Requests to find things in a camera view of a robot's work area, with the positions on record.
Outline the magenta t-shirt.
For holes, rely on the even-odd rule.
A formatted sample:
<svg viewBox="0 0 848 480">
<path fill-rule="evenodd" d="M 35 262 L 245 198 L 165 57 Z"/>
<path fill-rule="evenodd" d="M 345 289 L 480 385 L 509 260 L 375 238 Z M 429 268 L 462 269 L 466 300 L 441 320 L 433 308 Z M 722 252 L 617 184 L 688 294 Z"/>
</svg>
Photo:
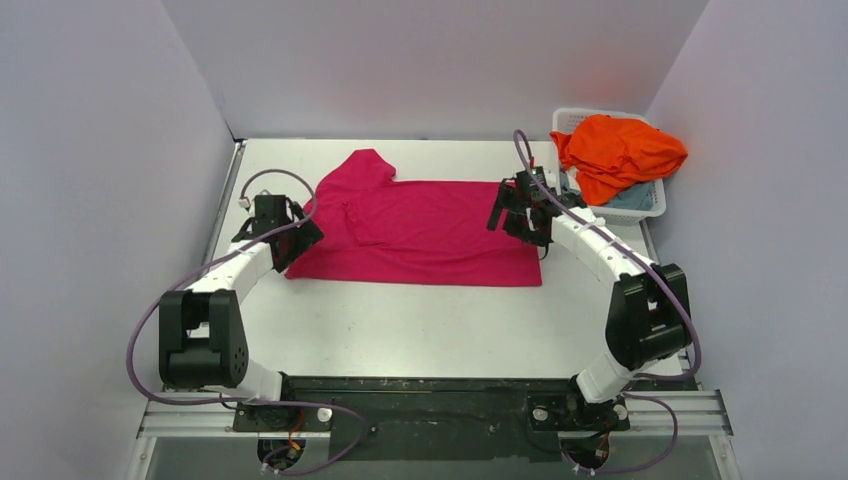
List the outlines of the magenta t-shirt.
<svg viewBox="0 0 848 480">
<path fill-rule="evenodd" d="M 487 228 L 498 183 L 395 178 L 376 150 L 327 174 L 307 210 L 324 237 L 288 279 L 539 287 L 536 247 Z"/>
</svg>

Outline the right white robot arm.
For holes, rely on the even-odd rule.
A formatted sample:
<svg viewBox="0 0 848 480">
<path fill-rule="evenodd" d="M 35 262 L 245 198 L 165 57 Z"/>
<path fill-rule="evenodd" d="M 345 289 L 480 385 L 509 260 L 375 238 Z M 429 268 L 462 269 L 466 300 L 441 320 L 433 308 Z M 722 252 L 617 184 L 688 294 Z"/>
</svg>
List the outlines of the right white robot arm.
<svg viewBox="0 0 848 480">
<path fill-rule="evenodd" d="M 556 194 L 540 167 L 520 171 L 497 188 L 490 231 L 536 247 L 556 244 L 573 254 L 610 290 L 601 353 L 572 379 L 569 422 L 593 427 L 605 404 L 655 365 L 693 342 L 683 272 L 627 246 L 576 194 Z"/>
</svg>

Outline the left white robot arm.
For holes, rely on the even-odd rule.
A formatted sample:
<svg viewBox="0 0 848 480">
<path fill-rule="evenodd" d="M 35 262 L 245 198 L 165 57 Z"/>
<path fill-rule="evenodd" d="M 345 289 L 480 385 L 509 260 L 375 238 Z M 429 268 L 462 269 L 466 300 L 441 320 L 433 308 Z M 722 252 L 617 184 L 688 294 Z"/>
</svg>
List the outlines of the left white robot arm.
<svg viewBox="0 0 848 480">
<path fill-rule="evenodd" d="M 285 195 L 256 196 L 252 216 L 219 264 L 159 301 L 164 385 L 261 401 L 259 416 L 272 429 L 292 426 L 298 402 L 285 394 L 285 374 L 251 359 L 240 306 L 262 277 L 285 272 L 323 237 L 297 202 Z"/>
</svg>

